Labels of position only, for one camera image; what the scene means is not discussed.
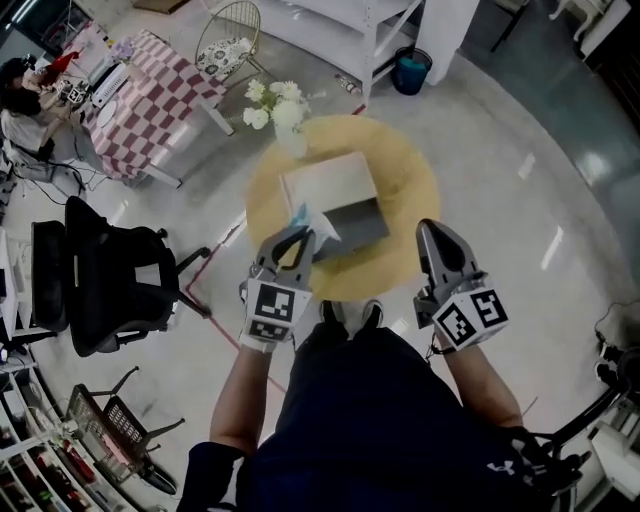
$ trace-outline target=blue trash bin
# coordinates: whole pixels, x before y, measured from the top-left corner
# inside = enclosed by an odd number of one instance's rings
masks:
[[[400,48],[396,52],[396,66],[391,72],[391,81],[399,93],[413,96],[422,89],[432,65],[431,57],[422,50]]]

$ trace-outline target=pink checkered table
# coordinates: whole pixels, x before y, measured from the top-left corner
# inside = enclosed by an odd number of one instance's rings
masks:
[[[142,171],[179,186],[154,165],[154,158],[198,106],[228,135],[233,133],[216,109],[226,89],[151,32],[142,30],[133,42],[132,63],[144,76],[127,80],[114,95],[116,112],[104,127],[97,124],[97,109],[88,112],[85,124],[111,177],[132,178]]]

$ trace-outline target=yellow table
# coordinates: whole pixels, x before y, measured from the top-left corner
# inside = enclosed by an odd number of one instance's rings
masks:
[[[280,174],[353,151],[364,153],[390,236],[347,256],[314,264],[317,299],[364,300],[420,273],[415,232],[424,218],[440,219],[436,180],[420,151],[393,128],[366,117],[330,116],[304,125],[307,156],[289,157],[277,143],[260,158],[247,194],[247,223],[256,248],[289,223]]]

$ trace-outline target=floor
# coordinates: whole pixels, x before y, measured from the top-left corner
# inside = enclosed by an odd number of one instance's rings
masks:
[[[548,15],[556,0],[532,0],[506,42],[489,50],[509,22],[481,0],[462,54],[516,98],[566,153],[614,225],[640,283],[640,134],[613,94],[574,50],[571,12]]]
[[[171,17],[135,12],[112,35],[149,28],[188,55],[203,25],[200,9],[199,2],[190,2]],[[359,104],[335,82],[331,66],[305,52],[265,37],[260,60],[276,76],[295,80],[319,96],[312,103],[314,115],[350,113]],[[241,96],[228,98],[223,111],[237,115],[242,101]],[[521,408],[528,409],[526,426],[556,430],[601,392],[592,371],[597,358],[594,322],[612,300],[635,294],[615,232],[589,188],[534,117],[460,56],[438,87],[425,88],[419,96],[403,97],[389,82],[380,83],[366,115],[404,132],[426,156],[438,180],[442,220],[471,244],[511,317],[510,326],[483,348]],[[236,354],[231,341],[244,318],[237,286],[254,254],[242,222],[244,191],[257,158],[272,140],[269,130],[250,129],[226,138],[211,125],[185,157],[170,164],[186,173],[179,190],[149,180],[136,189],[106,181],[89,195],[94,208],[120,226],[165,227],[178,256],[202,245],[218,247],[191,287],[211,305],[215,325],[180,309],[167,333],[152,334],[114,354],[81,359],[67,335],[33,347],[63,408],[74,384],[109,388],[139,365],[141,371],[121,396],[149,428],[186,419],[161,439],[162,449],[154,453],[154,460],[180,482],[189,449],[207,438],[216,397]],[[4,225],[12,235],[28,237],[32,221],[62,216],[63,209],[40,191],[18,187]],[[184,276],[183,286],[195,270],[197,266]],[[416,276],[381,300],[387,325],[426,352],[430,333],[417,331],[411,305],[421,282]],[[352,328],[361,307],[347,305]],[[298,340],[317,319],[317,305],[312,305],[297,329]],[[613,337],[616,323],[606,322],[603,329]],[[277,350],[265,436],[274,428],[292,361],[291,346]],[[434,361],[434,368],[451,383],[441,360]],[[588,442],[579,439],[567,453],[586,449]],[[597,461],[590,461],[584,473],[581,495],[601,475]],[[177,506],[175,498],[138,480],[128,482],[126,489],[145,507]]]

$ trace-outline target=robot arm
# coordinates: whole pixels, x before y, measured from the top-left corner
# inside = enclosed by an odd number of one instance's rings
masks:
[[[413,300],[420,329],[434,324],[451,347],[462,350],[489,339],[509,319],[489,276],[469,244],[440,222],[425,219],[416,231],[428,284]]]
[[[315,238],[306,227],[288,227],[263,242],[248,279],[240,285],[247,308],[241,344],[273,352],[289,338],[312,297],[309,278]],[[280,260],[298,242],[293,264],[281,266]]]
[[[479,269],[469,244],[453,230],[425,219],[416,232],[427,285],[414,298],[420,329],[435,324],[455,350],[480,343],[509,321],[488,274]],[[294,263],[282,257],[300,242]],[[272,352],[286,341],[312,297],[309,288],[315,233],[288,227],[267,238],[240,285],[247,308],[240,343]]]

